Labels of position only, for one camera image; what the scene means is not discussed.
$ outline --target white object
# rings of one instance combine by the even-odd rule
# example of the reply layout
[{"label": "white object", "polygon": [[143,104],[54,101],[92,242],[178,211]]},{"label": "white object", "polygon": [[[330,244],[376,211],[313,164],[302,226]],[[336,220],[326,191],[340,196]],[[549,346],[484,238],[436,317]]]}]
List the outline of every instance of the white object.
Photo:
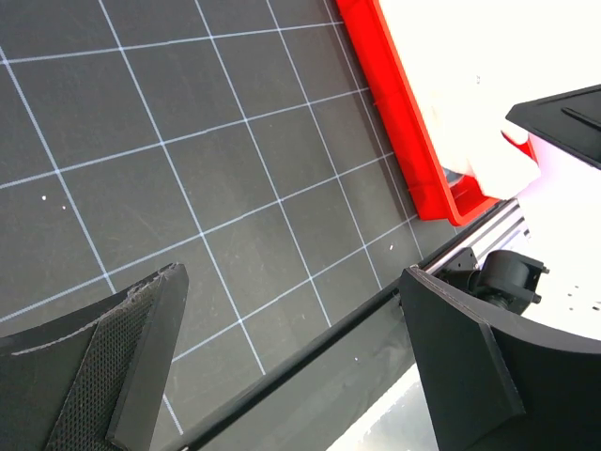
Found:
[{"label": "white object", "polygon": [[527,134],[504,117],[523,101],[601,79],[601,4],[508,0],[380,0],[443,167],[473,175],[487,195],[516,195],[540,172],[501,135]]}]

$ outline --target black plastic part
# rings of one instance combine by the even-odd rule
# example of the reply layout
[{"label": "black plastic part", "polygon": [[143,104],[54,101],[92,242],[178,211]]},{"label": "black plastic part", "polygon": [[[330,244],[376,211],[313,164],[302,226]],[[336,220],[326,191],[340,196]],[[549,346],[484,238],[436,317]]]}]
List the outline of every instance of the black plastic part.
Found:
[{"label": "black plastic part", "polygon": [[150,447],[186,306],[188,275],[179,265],[161,272],[155,302],[131,359],[106,438],[129,451]]},{"label": "black plastic part", "polygon": [[548,273],[543,262],[513,251],[488,254],[471,292],[483,300],[504,298],[507,309],[522,314],[531,303],[540,303],[536,287],[541,273]]},{"label": "black plastic part", "polygon": [[440,451],[601,449],[601,342],[524,319],[416,268],[399,288]]},{"label": "black plastic part", "polygon": [[601,85],[519,103],[506,118],[601,169]]},{"label": "black plastic part", "polygon": [[447,284],[469,293],[473,290],[479,274],[478,260],[473,250],[466,247],[435,275]]},{"label": "black plastic part", "polygon": [[[0,338],[0,448],[148,450],[187,288],[183,265],[170,265]],[[112,418],[119,447],[106,439]]]},{"label": "black plastic part", "polygon": [[[524,406],[488,325],[436,302],[437,293],[408,271],[402,306],[437,442],[441,451],[463,451]],[[465,406],[461,415],[457,406]]]}]

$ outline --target mesh texture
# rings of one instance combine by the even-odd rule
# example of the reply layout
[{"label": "mesh texture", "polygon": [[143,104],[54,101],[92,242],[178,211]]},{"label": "mesh texture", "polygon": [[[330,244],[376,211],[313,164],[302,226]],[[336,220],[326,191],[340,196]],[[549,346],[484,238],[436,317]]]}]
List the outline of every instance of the mesh texture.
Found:
[{"label": "mesh texture", "polygon": [[106,431],[152,302],[151,296],[129,299],[96,326],[47,451],[119,449]]}]

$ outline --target red tray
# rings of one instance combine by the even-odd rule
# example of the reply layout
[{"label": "red tray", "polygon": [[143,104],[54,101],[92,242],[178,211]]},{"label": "red tray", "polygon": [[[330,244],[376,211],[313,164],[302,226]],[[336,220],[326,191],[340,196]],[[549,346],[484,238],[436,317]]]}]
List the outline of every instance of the red tray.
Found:
[{"label": "red tray", "polygon": [[[482,194],[473,177],[449,186],[379,0],[337,1],[420,218],[468,224],[498,199]],[[530,141],[507,140],[536,161]]]}]

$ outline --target grid line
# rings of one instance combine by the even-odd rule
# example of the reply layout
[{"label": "grid line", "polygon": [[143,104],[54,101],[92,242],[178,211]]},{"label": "grid line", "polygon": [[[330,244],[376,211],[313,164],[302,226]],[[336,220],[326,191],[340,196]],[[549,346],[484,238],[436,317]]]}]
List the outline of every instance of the grid line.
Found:
[{"label": "grid line", "polygon": [[[281,28],[284,31],[287,30],[302,30],[305,28],[319,28],[322,26],[334,26],[341,24],[342,22],[327,22],[327,23],[312,23],[308,25],[296,25],[296,26],[287,26]],[[214,35],[214,39],[223,39],[223,38],[233,38],[236,36],[250,36],[250,35],[259,35],[265,33],[275,33],[279,31],[279,28],[267,28],[265,30],[254,30],[254,31],[242,31],[240,33],[226,33],[222,35]],[[137,50],[137,49],[149,49],[152,47],[164,47],[166,45],[175,45],[182,44],[187,42],[200,42],[203,40],[210,40],[209,36],[199,36],[197,38],[186,38],[186,39],[173,39],[173,40],[165,40],[162,42],[151,42],[149,44],[137,44],[137,45],[124,45],[121,47],[112,47],[108,49],[98,49],[98,50],[87,50],[82,52],[71,52],[67,54],[46,54],[42,56],[28,56],[24,58],[5,58],[0,61],[0,65],[6,64],[21,64],[21,63],[31,63],[36,61],[48,61],[52,59],[63,59],[63,58],[72,58],[77,56],[88,56],[91,54],[112,54],[121,52],[121,50]]]},{"label": "grid line", "polygon": [[[323,270],[316,272],[313,277],[317,278],[318,276],[320,276],[321,274],[335,268],[336,266],[340,265],[341,263],[343,263],[344,261],[348,260],[349,258],[357,255],[359,252],[361,251],[365,251],[365,253],[367,253],[367,247],[371,246],[373,243],[375,243],[378,240],[381,240],[382,238],[386,237],[387,235],[390,235],[391,233],[393,233],[395,230],[397,230],[398,228],[404,226],[404,225],[408,225],[410,223],[411,220],[415,219],[417,217],[416,214],[414,214],[413,216],[411,216],[410,218],[406,219],[405,221],[403,221],[400,224],[395,225],[393,228],[391,228],[390,230],[387,230],[386,232],[382,233],[381,235],[375,237],[373,240],[371,240],[370,242],[366,243],[365,246],[361,246],[358,249],[355,249],[353,252],[351,252],[350,254],[340,258],[339,260],[333,262],[330,266],[328,266],[327,268],[324,268]],[[211,341],[213,341],[215,338],[223,335],[224,333],[226,333],[227,331],[229,331],[230,329],[233,329],[234,327],[238,326],[239,324],[242,324],[244,321],[246,321],[247,319],[252,318],[254,315],[262,312],[263,310],[265,310],[266,308],[274,305],[275,303],[278,303],[282,298],[284,298],[284,296],[286,296],[287,294],[290,294],[292,291],[294,291],[295,289],[298,289],[306,284],[308,284],[310,282],[310,279],[307,278],[305,280],[303,280],[302,282],[298,283],[296,286],[287,289],[285,292],[283,292],[282,294],[276,296],[275,298],[273,298],[271,301],[269,301],[268,303],[266,303],[265,305],[261,305],[260,307],[258,307],[257,309],[255,309],[254,311],[252,311],[251,313],[249,313],[248,315],[246,315],[245,317],[243,317],[240,320],[234,321],[233,323],[231,323],[230,325],[224,327],[223,329],[221,329],[219,332],[211,335],[209,338],[205,338],[203,341],[201,341],[200,343],[192,346],[191,348],[184,350],[182,353],[178,354],[177,356],[175,356],[173,358],[173,360],[171,361],[171,363],[175,363],[178,360],[181,360],[182,358],[184,358],[185,356],[187,356],[188,354],[194,352],[195,350],[198,350],[200,348],[202,348],[203,346],[205,346],[207,343],[210,343]]]},{"label": "grid line", "polygon": [[[366,166],[367,166],[367,165],[369,165],[369,164],[374,164],[374,163],[377,163],[377,162],[379,162],[380,160],[382,160],[383,158],[389,157],[389,156],[391,156],[391,155],[393,155],[393,154],[392,154],[392,153],[389,153],[389,154],[387,154],[387,155],[386,155],[386,156],[384,156],[384,157],[377,157],[377,158],[375,158],[374,160],[372,160],[371,162],[368,162],[368,163],[361,164],[361,165],[359,165],[359,166],[356,166],[356,167],[354,167],[354,168],[352,168],[352,169],[348,169],[346,172],[344,172],[344,173],[341,173],[341,174],[340,174],[340,177],[342,177],[342,176],[344,176],[344,175],[346,175],[346,174],[351,174],[351,173],[353,173],[353,172],[355,172],[355,171],[358,171],[359,169],[362,169],[362,168],[366,167]],[[333,181],[334,179],[335,179],[335,177],[331,177],[331,178],[329,178],[329,179],[326,179],[326,180],[320,181],[320,182],[318,182],[318,183],[316,183],[316,184],[314,184],[314,185],[311,185],[311,186],[309,186],[309,187],[307,187],[307,188],[303,188],[303,189],[301,189],[301,190],[299,190],[299,191],[297,191],[297,192],[295,192],[295,193],[289,194],[289,195],[287,195],[286,197],[284,197],[282,200],[287,200],[287,199],[289,199],[289,198],[292,198],[292,197],[294,197],[295,195],[302,194],[302,193],[305,193],[305,192],[307,192],[307,191],[310,191],[310,190],[312,190],[313,188],[316,188],[317,186],[321,186],[322,184],[324,184],[324,183],[327,183],[327,182],[329,182],[329,181]],[[277,203],[278,203],[278,202],[277,202],[277,200],[276,200],[276,201],[273,201],[273,202],[269,202],[268,204],[265,204],[265,205],[264,205],[264,206],[262,206],[262,207],[259,207],[259,208],[257,208],[257,209],[251,210],[251,211],[247,211],[246,213],[244,213],[244,214],[241,214],[241,215],[240,215],[240,216],[238,216],[237,218],[231,219],[231,220],[229,220],[229,221],[226,221],[226,222],[225,222],[225,223],[223,223],[223,224],[216,225],[216,226],[214,226],[213,228],[207,229],[207,230],[205,230],[203,233],[204,233],[205,235],[208,235],[209,233],[215,232],[215,231],[217,231],[217,230],[219,230],[219,229],[221,229],[221,228],[224,228],[224,227],[226,227],[226,226],[230,226],[230,225],[232,225],[232,224],[236,223],[237,221],[240,221],[240,220],[242,220],[242,219],[244,219],[244,218],[246,218],[246,217],[248,217],[248,216],[250,216],[250,215],[252,215],[252,214],[255,214],[255,213],[258,213],[258,212],[260,212],[260,211],[262,211],[262,210],[268,209],[269,207],[272,207],[272,206],[276,205]],[[166,247],[162,248],[162,249],[161,249],[161,250],[159,250],[159,251],[153,252],[152,254],[148,254],[147,256],[144,256],[144,257],[137,258],[137,259],[135,259],[134,261],[131,261],[131,262],[129,262],[129,263],[127,263],[127,264],[125,264],[125,265],[119,266],[118,268],[115,268],[115,269],[113,269],[113,270],[110,270],[110,271],[108,272],[108,275],[109,275],[109,276],[112,276],[112,275],[115,275],[115,274],[117,274],[118,272],[125,271],[125,270],[127,270],[128,268],[131,268],[132,266],[135,266],[135,265],[137,265],[138,263],[142,263],[142,262],[144,262],[144,261],[150,260],[150,259],[151,259],[151,258],[153,258],[153,257],[157,257],[157,256],[159,256],[159,255],[161,255],[161,254],[164,254],[165,252],[169,252],[169,251],[171,251],[171,250],[173,250],[173,249],[176,249],[176,248],[178,248],[178,247],[180,247],[180,246],[183,246],[184,244],[187,244],[187,243],[189,243],[189,242],[191,242],[191,241],[197,240],[197,239],[199,239],[200,237],[201,237],[201,234],[200,234],[200,233],[198,233],[198,234],[196,234],[196,235],[193,235],[193,236],[191,236],[191,237],[189,237],[189,238],[187,238],[187,239],[185,239],[185,240],[178,241],[178,242],[176,242],[176,243],[174,243],[174,244],[171,244],[171,245],[169,245],[169,246],[166,246]],[[53,296],[50,296],[49,298],[43,299],[42,301],[38,301],[37,303],[33,303],[33,304],[31,304],[31,305],[28,305],[27,307],[24,307],[24,308],[22,308],[22,309],[20,309],[20,310],[17,310],[17,311],[15,311],[15,312],[11,313],[11,314],[8,314],[8,315],[6,315],[6,316],[4,316],[4,317],[0,318],[0,324],[1,324],[1,323],[3,323],[3,322],[5,322],[5,321],[8,321],[9,319],[13,319],[13,318],[15,318],[15,317],[18,317],[19,315],[22,315],[22,314],[24,314],[24,313],[26,313],[26,312],[28,312],[28,311],[30,311],[30,310],[33,310],[33,309],[35,309],[35,308],[38,308],[38,307],[40,307],[40,306],[42,306],[42,305],[45,305],[46,303],[50,303],[50,302],[52,302],[52,301],[54,301],[54,300],[56,300],[56,299],[62,298],[63,296],[66,296],[66,295],[68,295],[68,294],[72,293],[73,291],[77,291],[77,290],[78,290],[78,289],[80,289],[80,288],[85,288],[85,287],[87,287],[87,286],[89,286],[89,285],[92,285],[93,283],[95,283],[95,282],[98,282],[99,280],[102,280],[103,278],[104,278],[104,276],[103,276],[103,275],[100,275],[100,276],[94,277],[94,278],[92,278],[92,279],[89,279],[89,280],[87,280],[87,281],[85,281],[85,282],[83,282],[83,283],[81,283],[81,284],[79,284],[79,285],[77,285],[77,286],[75,286],[75,287],[72,287],[72,288],[66,289],[66,290],[64,290],[64,291],[61,291],[61,292],[59,292],[59,293],[56,293],[55,295],[53,295]]]},{"label": "grid line", "polygon": [[330,321],[330,317],[328,316],[328,312],[326,311],[326,307],[324,306],[323,302],[321,301],[321,296],[319,296],[319,292],[317,291],[317,287],[315,285],[315,282],[313,281],[313,276],[311,275],[311,272],[309,271],[309,267],[307,266],[307,262],[304,258],[304,255],[302,254],[302,250],[301,247],[299,246],[299,242],[297,241],[297,237],[294,233],[294,230],[292,229],[292,225],[290,224],[290,221],[288,219],[288,216],[285,214],[285,210],[284,210],[284,205],[282,204],[282,199],[280,198],[280,196],[278,195],[278,192],[275,188],[275,184],[273,183],[273,179],[271,178],[271,174],[269,169],[267,168],[267,165],[265,164],[265,160],[263,158],[263,154],[261,153],[261,149],[259,147],[259,145],[256,142],[256,139],[254,138],[254,133],[253,130],[251,129],[251,125],[248,121],[248,118],[246,117],[246,113],[244,112],[244,109],[242,108],[242,104],[240,103],[240,99],[238,96],[238,93],[236,92],[236,89],[234,88],[234,84],[232,83],[232,79],[229,76],[229,73],[227,71],[227,67],[225,66],[222,56],[219,52],[219,49],[217,48],[217,44],[215,43],[215,39],[212,38],[211,32],[210,32],[210,28],[208,26],[208,22],[207,19],[205,18],[205,14],[203,13],[203,10],[200,8],[200,4],[198,3],[198,0],[194,0],[194,3],[196,4],[196,8],[198,9],[198,13],[200,14],[200,17],[203,20],[203,23],[205,24],[205,28],[207,29],[208,35],[211,37],[211,43],[213,45],[213,49],[215,50],[215,53],[217,54],[217,57],[219,58],[219,62],[222,66],[223,69],[223,73],[225,75],[225,78],[227,79],[227,83],[229,84],[231,90],[232,90],[232,94],[234,95],[234,99],[236,100],[236,104],[238,105],[238,108],[240,110],[240,113],[242,114],[242,118],[244,119],[244,122],[246,123],[246,128],[248,130],[248,133],[251,135],[251,139],[253,140],[253,145],[254,148],[256,149],[256,153],[261,161],[261,164],[263,165],[263,169],[265,170],[265,174],[267,175],[268,180],[270,181],[270,185],[271,185],[271,189],[273,190],[273,194],[275,195],[275,198],[278,201],[278,205],[280,207],[280,211],[282,212],[283,216],[284,216],[284,220],[286,225],[288,226],[288,230],[290,231],[290,235],[292,236],[292,241],[294,242],[294,245],[297,248],[297,252],[299,253],[300,256],[300,260],[302,261],[302,266],[304,267],[305,271],[307,272],[307,275],[309,276],[309,280],[311,281],[311,285],[313,287],[313,290],[317,296],[317,300],[319,302],[319,306],[321,307],[321,311],[323,312],[323,315],[326,319],[326,322],[328,323],[328,327],[331,327],[331,321]]},{"label": "grid line", "polygon": [[[5,61],[5,63],[6,63],[6,58],[7,57],[4,53],[4,50],[2,50],[2,47],[0,46],[0,60]],[[82,231],[84,232],[85,239],[87,240],[87,243],[89,244],[89,246],[92,250],[92,254],[94,254],[94,258],[96,259],[96,262],[98,263],[98,265],[100,267],[100,270],[102,271],[102,276],[106,280],[106,283],[109,285],[109,288],[111,289],[113,294],[115,294],[116,290],[115,290],[115,287],[113,286],[113,282],[111,281],[111,278],[107,274],[106,268],[104,268],[104,264],[102,263],[102,260],[100,259],[100,254],[98,253],[98,250],[96,249],[96,246],[94,245],[94,242],[92,241],[92,237],[90,236],[89,232],[87,231],[87,227],[85,226],[85,223],[84,223],[84,218],[82,218],[82,215],[79,213],[79,209],[77,208],[77,205],[75,205],[75,201],[73,200],[73,196],[71,195],[69,187],[67,186],[67,183],[65,182],[65,179],[63,178],[63,175],[58,170],[58,165],[56,164],[54,155],[53,155],[52,151],[50,150],[48,143],[46,142],[46,138],[44,137],[44,134],[41,132],[41,128],[39,127],[36,117],[34,116],[34,112],[32,111],[31,107],[29,106],[29,102],[27,101],[27,98],[23,94],[23,90],[21,89],[21,85],[19,84],[19,81],[17,80],[17,76],[13,72],[12,67],[10,66],[9,63],[6,63],[5,67],[7,68],[8,75],[10,76],[10,79],[12,80],[12,83],[14,84],[15,89],[17,90],[17,93],[19,94],[19,97],[21,98],[21,102],[23,103],[23,106],[24,106],[25,110],[27,111],[27,114],[29,115],[29,119],[31,120],[34,128],[36,129],[36,133],[38,134],[39,141],[41,142],[42,146],[44,147],[44,150],[46,151],[46,155],[48,156],[48,159],[50,160],[50,164],[53,167],[54,174],[56,174],[56,176],[58,177],[58,181],[60,182],[60,184],[63,188],[63,191],[65,192],[65,195],[67,196],[67,199],[69,201],[69,204],[71,205],[71,208],[73,209],[73,212],[75,213],[77,222],[79,223],[80,227],[82,228]]]},{"label": "grid line", "polygon": [[[298,110],[300,108],[304,108],[305,106],[315,105],[315,104],[323,103],[323,102],[326,102],[326,101],[333,101],[335,99],[340,99],[342,97],[351,96],[353,94],[357,94],[357,93],[360,93],[360,92],[363,92],[363,91],[368,91],[368,90],[369,90],[369,88],[365,87],[365,88],[362,88],[362,89],[359,89],[359,90],[348,91],[348,92],[345,92],[345,93],[342,93],[342,94],[337,94],[335,96],[326,97],[324,99],[318,99],[316,101],[311,101],[309,103],[300,103],[298,105],[289,106],[287,108],[282,108],[280,110],[271,111],[269,113],[264,113],[262,115],[248,117],[247,119],[249,121],[251,121],[251,120],[261,119],[263,117],[274,116],[274,115],[278,115],[280,113],[285,113],[285,112],[288,112],[288,111]],[[225,129],[225,128],[228,128],[228,127],[233,127],[233,126],[240,125],[240,124],[243,124],[243,123],[244,123],[244,119],[235,120],[233,122],[227,122],[227,123],[222,124],[222,125],[218,125],[218,126],[215,126],[215,127],[210,127],[208,129],[204,129],[204,130],[202,130],[200,132],[194,132],[194,133],[184,134],[184,135],[181,135],[181,136],[177,136],[175,138],[166,139],[166,140],[163,140],[162,143],[158,142],[158,143],[154,143],[154,144],[149,144],[147,146],[141,146],[140,148],[132,148],[130,150],[124,150],[122,152],[118,152],[118,153],[115,153],[113,155],[107,155],[106,157],[101,157],[101,158],[97,158],[97,159],[94,159],[94,160],[89,160],[87,162],[77,163],[77,164],[71,164],[69,166],[65,166],[65,167],[59,168],[58,171],[61,172],[61,173],[64,173],[64,172],[73,171],[75,169],[80,169],[82,167],[90,166],[90,165],[93,165],[93,164],[96,164],[96,163],[109,162],[109,161],[114,160],[116,158],[125,157],[125,156],[128,156],[128,155],[132,155],[134,153],[143,152],[145,150],[151,150],[153,148],[158,148],[162,144],[165,144],[165,145],[173,144],[173,143],[176,143],[176,142],[179,142],[179,141],[183,141],[183,140],[186,140],[186,139],[194,138],[196,136],[201,136],[203,134],[207,134],[207,133],[210,133],[210,132],[216,132],[218,130]],[[3,190],[5,188],[10,188],[12,186],[21,185],[21,184],[27,183],[29,181],[33,181],[33,180],[37,180],[37,179],[44,179],[46,177],[53,176],[54,174],[55,174],[54,171],[49,171],[49,172],[44,172],[44,173],[41,173],[41,174],[37,174],[35,176],[26,177],[24,179],[17,179],[17,180],[9,181],[9,182],[0,184],[0,190]]]},{"label": "grid line", "polygon": [[[328,5],[328,1],[327,0],[323,0],[324,6],[326,8],[326,10],[328,11],[328,16],[330,17],[330,20],[333,21],[333,16],[331,14],[330,11],[330,6]],[[345,60],[347,61],[347,65],[348,65],[348,70],[350,71],[350,76],[353,79],[353,82],[355,83],[355,86],[357,87],[357,89],[360,88],[359,86],[359,82],[357,81],[357,77],[355,76],[355,72],[353,71],[353,68],[350,64],[350,60],[348,59],[348,54],[347,54],[347,50],[345,50],[345,46],[342,42],[342,38],[340,37],[340,33],[338,32],[338,27],[335,26],[334,27],[334,33],[336,34],[336,37],[338,38],[338,43],[340,44],[340,49],[342,50],[343,55],[345,56]],[[365,103],[365,99],[363,98],[362,95],[360,95],[359,97],[361,97],[361,102],[363,104],[363,109],[365,110],[365,113],[367,114],[367,120],[369,120],[369,123],[371,125],[372,131],[374,132],[374,136],[376,137],[376,141],[378,142],[378,147],[380,152],[382,153],[382,155],[384,155],[384,147],[382,146],[382,143],[379,140],[379,136],[378,136],[378,132],[376,132],[376,126],[374,125],[374,121],[372,120],[371,115],[369,114],[369,110],[367,109],[367,104]],[[394,181],[394,176],[393,176],[393,171],[388,163],[388,160],[384,160],[384,164],[386,164],[386,168],[388,169],[388,173],[391,176],[391,180],[393,181],[393,186],[394,186],[394,190],[396,191],[396,195],[398,196],[398,201],[401,203],[401,208],[403,209],[403,212],[405,213],[405,217],[408,217],[407,215],[407,209],[405,208],[405,202],[403,202],[403,198],[401,197],[401,194],[398,190],[398,186],[396,186],[396,182]],[[421,258],[424,258],[424,255],[422,254],[422,249],[420,249],[420,244],[417,241],[417,237],[415,236],[415,232],[413,231],[413,226],[411,225],[411,223],[409,223],[409,230],[411,232],[411,236],[413,237],[413,240],[415,241],[415,245],[417,246],[417,250],[420,254]]]},{"label": "grid line", "polygon": [[171,407],[171,403],[169,402],[169,399],[167,399],[165,393],[162,394],[162,402],[165,403],[167,411],[169,411],[173,422],[176,424],[177,432],[179,432],[179,435],[184,435],[184,429],[181,428],[181,424],[179,423],[179,420],[177,420],[176,413],[173,411],[173,407]]},{"label": "grid line", "polygon": [[[211,251],[211,249],[210,249],[210,247],[208,245],[207,238],[205,237],[205,234],[203,233],[203,229],[200,226],[200,223],[198,221],[198,217],[196,216],[196,213],[194,212],[194,209],[192,207],[190,199],[186,195],[186,190],[184,189],[183,184],[181,182],[181,179],[179,178],[179,174],[177,173],[176,167],[174,166],[173,161],[171,160],[171,156],[169,155],[169,151],[167,150],[167,146],[162,141],[161,132],[159,131],[159,128],[157,127],[157,123],[154,120],[154,116],[152,115],[152,113],[150,111],[150,108],[148,107],[148,104],[146,102],[146,98],[144,96],[144,93],[142,92],[142,88],[138,84],[138,81],[137,81],[137,79],[135,77],[133,69],[131,68],[130,61],[129,61],[127,55],[125,54],[125,51],[121,47],[121,41],[119,40],[119,36],[117,35],[117,33],[115,31],[115,28],[113,27],[113,23],[111,22],[111,18],[109,17],[108,12],[107,12],[106,8],[104,7],[104,3],[102,2],[102,0],[99,0],[99,4],[100,4],[100,7],[101,7],[102,12],[104,14],[104,17],[106,18],[106,22],[109,24],[109,27],[111,28],[111,32],[113,33],[113,37],[115,38],[116,44],[118,45],[118,47],[120,49],[121,55],[123,56],[123,60],[125,61],[126,66],[128,67],[128,71],[130,72],[131,79],[133,80],[133,83],[135,84],[135,87],[136,87],[136,89],[138,91],[138,94],[140,95],[140,99],[141,99],[142,104],[144,105],[144,107],[146,109],[146,113],[148,114],[148,118],[150,119],[150,122],[152,123],[152,127],[154,128],[154,131],[157,134],[157,137],[159,138],[159,141],[161,142],[161,147],[162,147],[162,150],[164,152],[165,158],[167,159],[167,162],[169,162],[169,166],[171,167],[171,170],[173,171],[173,175],[176,178],[177,185],[179,186],[179,190],[181,191],[181,195],[183,195],[183,198],[186,201],[186,205],[188,206],[188,209],[190,211],[190,215],[194,219],[194,223],[196,224],[196,228],[198,229],[198,233],[200,234],[200,237],[202,238],[205,246],[207,247],[208,256],[210,257],[210,260],[213,263],[213,266],[215,267],[215,271],[216,271],[217,275],[219,276],[219,279],[221,280],[221,283],[223,285],[223,289],[225,290],[225,294],[227,295],[227,298],[228,298],[229,302],[232,305],[232,309],[234,310],[234,313],[236,314],[236,316],[238,318],[240,318],[240,313],[238,311],[236,303],[234,302],[234,298],[232,297],[231,293],[229,292],[229,288],[227,287],[227,284],[225,283],[225,280],[223,279],[222,272],[219,269],[219,266],[217,265],[217,260],[215,259],[215,256],[213,255],[213,253],[212,253],[212,251]],[[265,368],[263,367],[263,364],[261,363],[261,359],[259,359],[259,355],[256,352],[256,349],[254,348],[253,341],[251,340],[251,337],[248,335],[248,332],[246,331],[246,328],[244,327],[243,324],[242,324],[242,330],[244,331],[244,334],[246,335],[246,339],[248,340],[248,344],[251,347],[251,351],[253,352],[254,358],[256,359],[256,362],[257,362],[259,368],[261,369],[261,372],[263,374],[266,374]]]},{"label": "grid line", "polygon": [[[273,12],[273,9],[271,8],[270,0],[266,0],[266,1],[267,1],[267,6],[270,9],[271,17],[273,18],[273,21],[275,22],[276,26],[279,28],[280,25],[278,24],[278,20],[275,17],[275,13]],[[301,77],[299,76],[299,72],[297,71],[297,67],[294,64],[294,60],[292,59],[292,54],[288,50],[288,46],[284,39],[284,34],[282,33],[282,30],[278,31],[278,33],[280,35],[280,39],[282,40],[282,43],[284,44],[284,49],[285,49],[286,54],[288,55],[288,60],[290,61],[292,70],[294,71],[294,74],[297,77],[297,81],[299,82],[300,90],[302,91],[302,96],[304,97],[305,101],[307,103],[309,103],[309,97],[307,96],[304,86],[302,85],[302,80],[301,80]],[[340,180],[340,176],[338,175],[338,170],[336,169],[336,166],[334,165],[334,161],[331,158],[330,150],[328,149],[328,145],[326,144],[326,140],[323,136],[321,128],[319,127],[319,124],[317,123],[317,118],[316,118],[315,112],[313,111],[313,107],[311,105],[309,105],[309,111],[311,113],[311,117],[313,118],[314,123],[316,124],[317,132],[319,133],[319,138],[321,139],[321,143],[323,144],[323,147],[326,150],[328,159],[330,160],[331,168],[334,171],[334,175],[336,176],[336,179],[338,180],[338,185],[340,186],[342,195],[345,198],[345,202],[347,203],[348,211],[350,212],[350,216],[353,220],[355,228],[357,229],[357,233],[359,234],[361,243],[362,243],[363,247],[365,247],[365,240],[363,239],[363,234],[361,233],[361,230],[359,229],[359,224],[357,223],[357,219],[355,218],[355,213],[353,212],[353,209],[350,207],[350,202],[348,201],[347,193],[345,192],[345,188],[342,184],[342,181]],[[367,259],[369,260],[369,266],[371,266],[372,271],[374,272],[374,276],[376,277],[376,281],[378,282],[378,287],[380,289],[382,289],[382,284],[380,283],[378,274],[376,273],[376,268],[374,267],[374,262],[372,261],[372,258],[370,257],[369,251],[367,250],[367,248],[365,248],[365,253],[367,254]]]}]

